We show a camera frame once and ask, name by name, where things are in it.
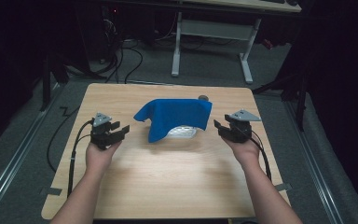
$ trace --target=dark gray carpet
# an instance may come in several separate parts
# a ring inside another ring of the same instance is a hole
[[[247,87],[254,89],[275,78],[289,46],[267,50],[256,45],[251,53],[249,64],[254,74],[255,83],[252,86],[244,84],[241,65],[236,54],[225,52],[211,53],[213,46],[206,49],[183,50],[181,74],[171,77],[172,46],[154,48],[139,44],[136,50],[143,55],[141,66],[129,77],[129,82],[146,81],[178,85],[227,86]],[[124,49],[123,64],[119,69],[119,82],[122,83],[126,74],[135,67],[139,55],[129,49]],[[87,77],[71,77],[70,82],[63,87],[62,93],[51,106],[41,129],[35,134],[29,153],[20,170],[15,175],[7,192],[0,202],[0,223],[47,223],[40,216],[46,195],[41,193],[48,188],[53,179],[53,172],[48,167],[48,143],[65,119],[62,106],[67,107],[67,114],[76,109],[83,98],[87,86],[97,82]],[[329,223],[318,190],[310,176],[302,152],[302,146],[296,135],[296,128],[291,117],[285,110],[283,102],[275,91],[255,97],[261,116],[264,120],[268,139],[274,150],[277,163],[281,170],[283,181],[290,183],[293,189],[288,191],[292,206],[305,223]],[[351,182],[345,176],[334,152],[325,139],[324,131],[312,109],[311,101],[307,101],[305,115],[305,133],[310,142],[315,157],[324,172],[326,182],[333,191],[335,201],[342,219],[346,223],[358,223],[358,199],[351,187]],[[0,174],[4,172],[9,160],[33,120],[38,116],[41,106],[41,85],[34,90],[34,98],[13,117],[6,132],[0,139]],[[67,136],[75,121],[76,114],[69,118],[60,128],[51,145],[50,157],[57,166]]]

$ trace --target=blue fabric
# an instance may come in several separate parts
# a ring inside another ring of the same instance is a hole
[[[138,121],[150,119],[148,141],[157,142],[175,127],[186,125],[205,131],[212,103],[196,99],[156,99],[144,105],[134,116]]]

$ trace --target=human arm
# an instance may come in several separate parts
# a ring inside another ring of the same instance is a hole
[[[121,142],[106,150],[89,143],[86,151],[86,172],[50,223],[92,223],[103,175]]]
[[[272,185],[261,169],[257,145],[248,140],[245,143],[233,143],[223,138],[232,148],[237,161],[245,172],[246,183],[260,223],[302,223],[292,207]]]

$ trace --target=metal desk leg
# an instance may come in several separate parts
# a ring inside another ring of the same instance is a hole
[[[260,26],[260,22],[261,22],[261,19],[257,19],[255,21],[254,28],[253,28],[251,36],[248,40],[248,46],[246,47],[246,51],[244,53],[240,54],[242,71],[243,71],[243,74],[245,75],[245,81],[248,84],[253,83],[251,70],[249,69],[249,64],[248,64],[248,57],[249,57],[249,53],[251,52],[252,45],[255,42],[255,36],[257,35],[257,31],[258,31],[258,27]]]
[[[179,76],[181,32],[182,32],[182,12],[178,12],[178,22],[176,27],[176,46],[175,46],[175,52],[173,53],[173,62],[172,62],[173,77]]]

